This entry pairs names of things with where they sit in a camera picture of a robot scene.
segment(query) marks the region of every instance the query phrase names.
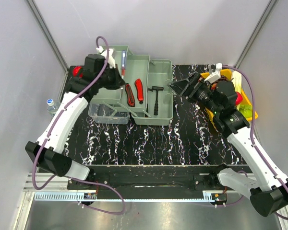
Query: hammer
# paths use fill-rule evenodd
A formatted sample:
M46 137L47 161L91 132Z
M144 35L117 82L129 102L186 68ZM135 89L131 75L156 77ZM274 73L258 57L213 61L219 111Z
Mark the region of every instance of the hammer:
M159 87L159 86L152 86L152 88L147 88L149 91L153 92L154 90L156 91L156 102L155 102L155 110L154 110L154 115L157 116L158 115L158 91L163 91L164 88L163 87Z

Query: plastic bottle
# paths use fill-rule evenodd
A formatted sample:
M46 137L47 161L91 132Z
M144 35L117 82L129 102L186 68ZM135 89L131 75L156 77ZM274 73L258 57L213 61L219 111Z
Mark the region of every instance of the plastic bottle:
M52 99L48 99L47 100L47 104L48 104L48 113L50 113L50 115L52 117L54 117L54 115L56 114L57 110L59 109L61 103L58 101L54 101Z

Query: bottle cap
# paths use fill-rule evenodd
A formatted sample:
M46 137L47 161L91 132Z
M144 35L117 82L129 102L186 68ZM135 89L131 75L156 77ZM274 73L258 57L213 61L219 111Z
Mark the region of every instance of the bottle cap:
M53 101L52 99L48 99L48 100L47 100L47 104L48 104L49 106L52 106L52 105L54 105L54 101Z

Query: table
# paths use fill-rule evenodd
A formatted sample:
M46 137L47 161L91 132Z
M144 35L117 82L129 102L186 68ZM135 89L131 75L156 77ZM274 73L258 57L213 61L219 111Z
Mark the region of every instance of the table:
M208 65L172 68L176 80L208 71ZM70 71L66 84L71 78ZM246 164L238 151L215 131L203 107L175 96L174 109L169 126L157 127L136 125L132 118L127 125L96 124L87 107L67 138L65 155L88 165Z

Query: red handle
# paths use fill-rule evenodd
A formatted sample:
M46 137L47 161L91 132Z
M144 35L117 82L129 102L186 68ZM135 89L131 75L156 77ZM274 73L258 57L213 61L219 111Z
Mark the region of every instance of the red handle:
M134 95L133 95L133 93L132 93L130 84L127 84L127 83L126 83L126 85L125 85L125 91L126 91L126 93L127 93L127 104L128 104L130 107L135 107Z
M144 96L143 96L143 85L142 85L141 79L135 80L134 84L135 84L136 90L138 92L138 100L139 100L140 104L143 104Z

